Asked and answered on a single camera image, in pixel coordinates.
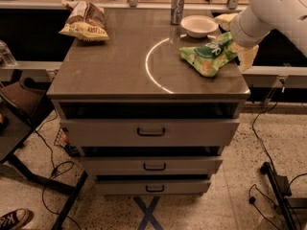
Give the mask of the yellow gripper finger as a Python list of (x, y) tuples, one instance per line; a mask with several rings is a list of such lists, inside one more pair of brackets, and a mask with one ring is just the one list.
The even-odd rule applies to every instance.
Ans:
[(249, 69), (258, 53), (259, 46), (255, 45), (251, 48), (245, 48), (234, 42), (232, 44), (232, 51), (237, 54), (239, 59), (239, 67), (242, 71)]
[(214, 21), (224, 30), (230, 30), (230, 23), (232, 19), (236, 16), (236, 13), (223, 13), (214, 18)]

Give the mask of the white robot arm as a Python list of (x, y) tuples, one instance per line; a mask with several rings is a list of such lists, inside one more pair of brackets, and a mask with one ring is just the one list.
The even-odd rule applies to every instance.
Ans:
[(259, 43), (278, 30), (296, 48), (307, 56), (307, 0), (248, 0), (248, 6), (239, 13), (224, 13), (214, 21), (230, 32), (238, 47), (240, 67), (251, 67)]

